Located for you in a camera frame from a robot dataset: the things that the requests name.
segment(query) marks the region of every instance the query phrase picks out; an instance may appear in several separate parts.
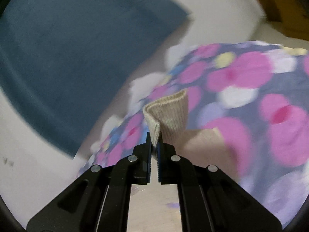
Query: beige sock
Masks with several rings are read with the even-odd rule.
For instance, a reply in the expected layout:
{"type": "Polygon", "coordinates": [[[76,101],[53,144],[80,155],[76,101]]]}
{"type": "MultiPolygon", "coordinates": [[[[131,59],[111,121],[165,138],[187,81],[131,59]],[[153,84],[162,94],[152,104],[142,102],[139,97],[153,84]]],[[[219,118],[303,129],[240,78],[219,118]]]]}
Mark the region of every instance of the beige sock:
{"type": "Polygon", "coordinates": [[[143,113],[154,146],[161,131],[163,142],[173,145],[178,155],[197,166],[216,165],[237,180],[236,158],[225,146],[218,129],[186,130],[188,95],[185,89],[149,103],[143,113]]]}

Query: screw head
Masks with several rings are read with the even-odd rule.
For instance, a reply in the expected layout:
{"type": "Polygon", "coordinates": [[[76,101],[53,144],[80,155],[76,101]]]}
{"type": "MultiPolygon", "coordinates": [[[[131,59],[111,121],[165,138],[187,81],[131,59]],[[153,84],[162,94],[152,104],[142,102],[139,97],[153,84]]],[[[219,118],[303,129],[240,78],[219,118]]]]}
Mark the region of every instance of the screw head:
{"type": "Polygon", "coordinates": [[[180,157],[178,155],[173,155],[171,157],[171,160],[177,162],[177,161],[180,161],[180,157]]]}
{"type": "Polygon", "coordinates": [[[218,168],[215,165],[209,165],[208,170],[214,173],[218,171],[218,168]]]}
{"type": "Polygon", "coordinates": [[[129,160],[130,162],[137,161],[137,156],[136,156],[136,155],[130,155],[130,156],[128,157],[128,160],[129,160]]]}
{"type": "Polygon", "coordinates": [[[101,170],[101,167],[99,166],[99,165],[93,165],[92,167],[91,167],[91,171],[93,172],[93,173],[96,173],[96,172],[98,172],[98,171],[100,171],[101,170]]]}

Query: white polka dot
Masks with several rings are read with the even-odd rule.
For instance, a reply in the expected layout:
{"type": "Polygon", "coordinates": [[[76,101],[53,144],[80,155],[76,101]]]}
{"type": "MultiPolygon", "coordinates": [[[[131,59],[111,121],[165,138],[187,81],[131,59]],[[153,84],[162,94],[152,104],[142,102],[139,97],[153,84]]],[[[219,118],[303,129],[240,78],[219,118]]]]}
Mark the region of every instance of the white polka dot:
{"type": "Polygon", "coordinates": [[[296,69],[297,60],[285,50],[277,49],[265,52],[271,60],[273,73],[291,72],[296,69]]]}
{"type": "Polygon", "coordinates": [[[255,45],[262,45],[262,46],[271,45],[270,43],[267,43],[267,42],[264,42],[264,41],[251,41],[251,43],[253,43],[255,45]]]}
{"type": "Polygon", "coordinates": [[[217,94],[217,99],[227,109],[241,107],[253,102],[259,95],[259,89],[237,88],[229,86],[217,94]]]}

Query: pink circle pattern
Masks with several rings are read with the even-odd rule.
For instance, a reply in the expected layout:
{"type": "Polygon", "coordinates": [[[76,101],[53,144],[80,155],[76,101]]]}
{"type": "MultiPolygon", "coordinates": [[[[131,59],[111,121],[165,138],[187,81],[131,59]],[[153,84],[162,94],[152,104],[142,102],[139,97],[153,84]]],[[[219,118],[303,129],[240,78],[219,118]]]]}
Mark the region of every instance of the pink circle pattern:
{"type": "Polygon", "coordinates": [[[189,112],[192,111],[202,98],[202,90],[199,86],[188,87],[188,101],[189,101],[189,112]]]}
{"type": "Polygon", "coordinates": [[[165,96],[168,96],[168,95],[171,95],[171,94],[175,93],[177,91],[177,89],[178,88],[175,85],[172,85],[172,86],[169,87],[167,84],[165,84],[165,85],[156,87],[151,92],[151,94],[148,96],[148,98],[151,101],[155,101],[155,100],[157,100],[159,98],[162,98],[162,97],[165,97],[165,96]]]}
{"type": "Polygon", "coordinates": [[[142,113],[137,113],[131,117],[119,139],[119,143],[116,144],[110,153],[106,155],[107,166],[115,165],[121,159],[122,152],[125,149],[130,150],[137,145],[137,142],[139,141],[142,134],[140,127],[142,121],[142,113]]]}
{"type": "Polygon", "coordinates": [[[284,166],[300,166],[309,159],[309,116],[280,94],[266,95],[260,113],[269,123],[271,152],[284,166]]]}
{"type": "Polygon", "coordinates": [[[191,64],[188,68],[186,68],[180,75],[179,81],[181,84],[188,84],[199,79],[205,67],[207,66],[206,62],[199,61],[191,64]]]}
{"type": "Polygon", "coordinates": [[[217,54],[219,48],[220,48],[220,45],[217,43],[203,45],[197,48],[197,50],[194,52],[194,55],[203,57],[203,58],[212,57],[217,54]]]}
{"type": "Polygon", "coordinates": [[[226,68],[208,74],[206,88],[220,92],[228,86],[258,88],[272,77],[271,62],[261,52],[247,52],[240,55],[226,68]]]}
{"type": "Polygon", "coordinates": [[[309,76],[309,55],[304,58],[304,71],[309,76]]]}

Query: dark teal fabric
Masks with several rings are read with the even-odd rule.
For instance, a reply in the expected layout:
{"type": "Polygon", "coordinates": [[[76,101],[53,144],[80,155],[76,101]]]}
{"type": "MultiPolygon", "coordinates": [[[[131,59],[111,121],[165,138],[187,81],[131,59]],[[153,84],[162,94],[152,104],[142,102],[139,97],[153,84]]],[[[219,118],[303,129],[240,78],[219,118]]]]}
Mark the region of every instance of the dark teal fabric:
{"type": "Polygon", "coordinates": [[[38,133],[74,156],[186,15],[170,0],[11,0],[0,18],[1,86],[38,133]]]}

